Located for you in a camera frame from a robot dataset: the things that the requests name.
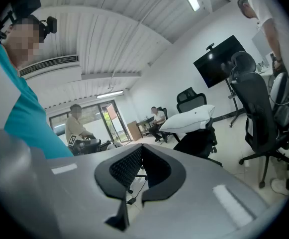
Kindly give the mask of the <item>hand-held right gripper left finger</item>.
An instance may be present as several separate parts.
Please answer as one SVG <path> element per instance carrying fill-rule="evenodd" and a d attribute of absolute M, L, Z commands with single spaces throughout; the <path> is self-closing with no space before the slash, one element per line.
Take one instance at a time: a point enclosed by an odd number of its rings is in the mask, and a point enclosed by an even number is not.
<path fill-rule="evenodd" d="M 47 161 L 64 239 L 137 239 L 129 232 L 126 191 L 141 166 L 141 145 Z"/>

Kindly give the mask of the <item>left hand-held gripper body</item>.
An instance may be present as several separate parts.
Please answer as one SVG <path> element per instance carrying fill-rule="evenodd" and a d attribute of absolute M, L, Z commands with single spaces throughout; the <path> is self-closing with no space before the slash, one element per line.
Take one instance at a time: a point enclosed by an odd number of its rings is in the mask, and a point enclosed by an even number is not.
<path fill-rule="evenodd" d="M 100 139 L 82 139 L 80 136 L 71 135 L 68 148 L 74 156 L 92 154 L 100 151 Z"/>

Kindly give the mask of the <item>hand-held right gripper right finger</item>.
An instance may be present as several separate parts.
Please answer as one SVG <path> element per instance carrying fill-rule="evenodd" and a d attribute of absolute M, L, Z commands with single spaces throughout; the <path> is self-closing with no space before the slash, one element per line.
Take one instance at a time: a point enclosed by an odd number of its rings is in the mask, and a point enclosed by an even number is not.
<path fill-rule="evenodd" d="M 142 210 L 128 227 L 139 239 L 266 239 L 281 205 L 269 207 L 219 165 L 145 144 Z"/>

